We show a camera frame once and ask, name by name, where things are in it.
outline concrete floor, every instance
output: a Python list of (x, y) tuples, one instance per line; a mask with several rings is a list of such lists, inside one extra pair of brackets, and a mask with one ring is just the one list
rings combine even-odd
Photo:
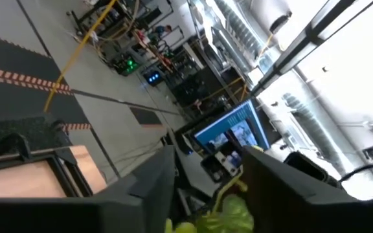
[[(65, 13), (74, 10), (78, 15), (82, 15), (87, 7), (81, 0), (20, 1), (52, 58), (62, 69), (78, 45), (72, 38), (73, 21)], [(46, 54), (17, 1), (0, 0), (0, 38)], [(98, 59), (95, 50), (88, 46), (83, 49), (76, 63), (66, 73), (65, 79), (72, 89), (178, 112), (177, 107), (167, 98), (168, 91), (165, 85), (160, 85), (159, 89), (151, 88), (135, 74), (129, 77), (118, 75), (108, 69)], [(124, 158), (153, 151), (153, 147), (159, 146), (157, 142), (160, 136), (165, 134), (165, 128), (141, 127), (126, 105), (78, 94), (76, 98), (122, 176), (128, 174), (153, 153), (135, 159)], [(177, 129), (185, 124), (183, 117), (179, 115), (160, 112), (157, 112), (157, 115), (168, 128)], [(70, 138), (74, 145), (85, 145), (88, 148), (107, 182), (117, 180), (89, 130), (72, 131)]]

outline person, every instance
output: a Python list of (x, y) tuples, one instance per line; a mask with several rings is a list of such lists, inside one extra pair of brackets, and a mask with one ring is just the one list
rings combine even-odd
[(152, 32), (148, 34), (148, 37), (151, 41), (153, 41), (155, 39), (160, 39), (165, 32), (169, 33), (171, 31), (172, 31), (171, 25), (167, 25), (167, 26), (158, 25), (152, 28)]

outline monitor screen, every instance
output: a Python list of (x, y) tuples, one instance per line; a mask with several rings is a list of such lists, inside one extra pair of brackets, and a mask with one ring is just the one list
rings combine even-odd
[(267, 150), (270, 145), (257, 116), (256, 104), (248, 100), (209, 126), (194, 133), (195, 140), (209, 153), (215, 152), (228, 141), (239, 146), (260, 146)]

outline grey floor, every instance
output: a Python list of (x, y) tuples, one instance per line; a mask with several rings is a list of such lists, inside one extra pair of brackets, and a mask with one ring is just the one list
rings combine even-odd
[[(74, 10), (81, 15), (87, 7), (82, 0), (20, 1), (53, 59), (62, 69), (78, 45), (72, 37), (73, 22), (65, 13)], [(45, 54), (17, 1), (0, 0), (0, 38)], [(167, 97), (169, 94), (165, 85), (160, 85), (157, 89), (147, 86), (136, 75), (119, 76), (108, 69), (98, 59), (96, 51), (89, 46), (83, 49), (76, 63), (66, 73), (65, 79), (72, 89), (178, 112)], [(142, 128), (126, 105), (79, 95), (76, 98), (122, 176), (153, 154), (150, 152), (159, 146), (157, 142), (165, 134), (165, 128)], [(177, 129), (185, 124), (183, 117), (179, 115), (157, 114), (167, 128)], [(107, 182), (117, 180), (89, 130), (72, 131), (70, 138), (74, 145), (85, 145), (88, 148)], [(145, 152), (149, 153), (130, 158)]]

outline green object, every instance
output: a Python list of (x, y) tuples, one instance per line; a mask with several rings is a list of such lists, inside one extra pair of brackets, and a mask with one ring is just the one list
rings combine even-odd
[(254, 219), (245, 201), (236, 195), (228, 195), (222, 204), (222, 212), (201, 216), (195, 224), (199, 233), (250, 233)]

